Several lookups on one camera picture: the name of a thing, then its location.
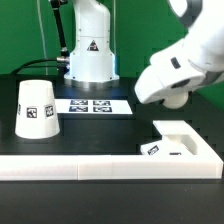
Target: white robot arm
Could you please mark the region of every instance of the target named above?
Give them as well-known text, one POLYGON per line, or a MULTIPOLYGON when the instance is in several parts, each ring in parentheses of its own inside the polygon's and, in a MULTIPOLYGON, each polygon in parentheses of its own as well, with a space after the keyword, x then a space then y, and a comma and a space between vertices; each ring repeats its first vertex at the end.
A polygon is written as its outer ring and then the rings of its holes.
POLYGON ((187 102, 189 92, 224 80, 224 1, 168 2, 188 34, 150 58, 135 92, 141 103, 163 100, 176 109, 187 102))
POLYGON ((116 85, 115 56, 110 50, 110 13, 96 0, 73 0, 76 46, 65 83, 80 87, 116 85))

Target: upside-down cup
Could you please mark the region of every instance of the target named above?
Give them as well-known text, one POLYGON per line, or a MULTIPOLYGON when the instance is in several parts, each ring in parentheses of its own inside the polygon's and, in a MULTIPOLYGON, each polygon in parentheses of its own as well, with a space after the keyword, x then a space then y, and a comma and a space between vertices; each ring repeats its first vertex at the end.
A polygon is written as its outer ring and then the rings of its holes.
POLYGON ((19 86, 15 133, 27 139, 42 139, 59 133, 52 83, 22 81, 19 86))

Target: white paper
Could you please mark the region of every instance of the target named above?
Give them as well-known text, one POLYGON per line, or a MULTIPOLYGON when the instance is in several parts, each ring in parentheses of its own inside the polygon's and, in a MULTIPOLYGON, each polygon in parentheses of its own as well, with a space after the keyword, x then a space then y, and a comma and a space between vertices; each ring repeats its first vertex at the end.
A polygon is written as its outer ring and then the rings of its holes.
POLYGON ((57 113, 132 114, 126 100, 56 99, 57 113))

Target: black tabletop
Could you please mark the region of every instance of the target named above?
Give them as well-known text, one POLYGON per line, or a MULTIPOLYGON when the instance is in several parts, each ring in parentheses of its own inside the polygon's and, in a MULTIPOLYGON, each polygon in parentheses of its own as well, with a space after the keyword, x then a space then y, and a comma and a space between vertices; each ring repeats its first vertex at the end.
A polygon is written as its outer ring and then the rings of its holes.
MULTIPOLYGON (((65 86, 56 76, 0 76, 1 155, 133 155, 161 138, 153 120, 185 120, 223 158, 224 112, 194 93, 169 110, 142 105, 136 79, 104 90, 65 86), (15 135, 19 83, 50 80, 57 99, 127 100, 132 115, 59 114, 60 133, 27 140, 15 135)), ((223 223, 222 180, 0 182, 1 223, 223 223)))

